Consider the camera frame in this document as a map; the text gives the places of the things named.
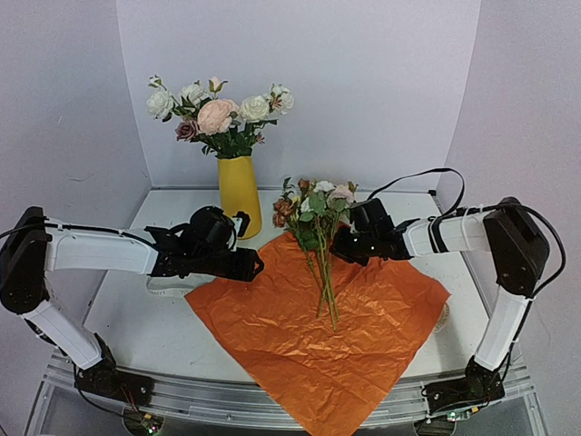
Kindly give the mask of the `orange yellow wrapping paper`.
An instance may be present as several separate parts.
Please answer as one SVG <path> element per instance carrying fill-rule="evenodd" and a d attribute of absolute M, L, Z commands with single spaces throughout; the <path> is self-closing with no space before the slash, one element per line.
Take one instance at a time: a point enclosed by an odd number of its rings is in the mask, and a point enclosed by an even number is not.
<path fill-rule="evenodd" d="M 252 282 L 217 279 L 186 300 L 220 346 L 312 435 L 351 435 L 386 398 L 432 333 L 448 291 L 409 262 L 335 261 L 340 313 L 318 315 L 320 290 L 295 239 L 259 251 Z"/>

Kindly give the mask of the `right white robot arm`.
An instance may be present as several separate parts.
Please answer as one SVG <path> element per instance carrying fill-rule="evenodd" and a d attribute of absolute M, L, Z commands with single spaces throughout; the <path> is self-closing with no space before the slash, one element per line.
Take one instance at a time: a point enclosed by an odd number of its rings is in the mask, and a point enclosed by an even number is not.
<path fill-rule="evenodd" d="M 537 295 L 563 267 L 543 276 L 550 247 L 556 242 L 561 264 L 564 245 L 552 224 L 515 197 L 480 207 L 461 207 L 439 216 L 393 223 L 381 200 L 356 203 L 349 225 L 333 238 L 331 251 L 341 260 L 368 264 L 373 257 L 407 261 L 432 254 L 487 252 L 496 272 L 497 298 L 483 337 L 464 374 L 432 382 L 423 389 L 431 417 L 481 408 L 504 398 L 504 380 L 512 351 Z"/>

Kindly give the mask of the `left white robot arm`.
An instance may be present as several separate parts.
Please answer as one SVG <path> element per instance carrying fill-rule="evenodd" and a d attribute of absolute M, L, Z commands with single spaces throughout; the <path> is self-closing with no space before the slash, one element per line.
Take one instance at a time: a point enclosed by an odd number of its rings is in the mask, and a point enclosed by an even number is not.
<path fill-rule="evenodd" d="M 64 223 L 31 206 L 1 235 L 1 304 L 72 362 L 80 393 L 144 406 L 153 396 L 153 379 L 121 370 L 104 339 L 59 302 L 46 275 L 113 271 L 184 279 L 205 274 L 252 282 L 264 263 L 256 250 L 237 245 L 250 222 L 247 213 L 228 216 L 219 207 L 204 206 L 172 228 L 118 230 Z"/>

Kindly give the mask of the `cream printed ribbon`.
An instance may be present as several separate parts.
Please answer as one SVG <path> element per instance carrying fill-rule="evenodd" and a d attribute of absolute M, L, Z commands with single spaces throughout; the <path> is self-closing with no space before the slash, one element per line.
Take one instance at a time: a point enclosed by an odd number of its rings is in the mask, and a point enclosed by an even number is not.
<path fill-rule="evenodd" d="M 190 274 L 180 277 L 148 277 L 146 289 L 149 293 L 168 298 L 182 298 L 189 292 L 213 282 L 215 276 L 208 274 Z"/>

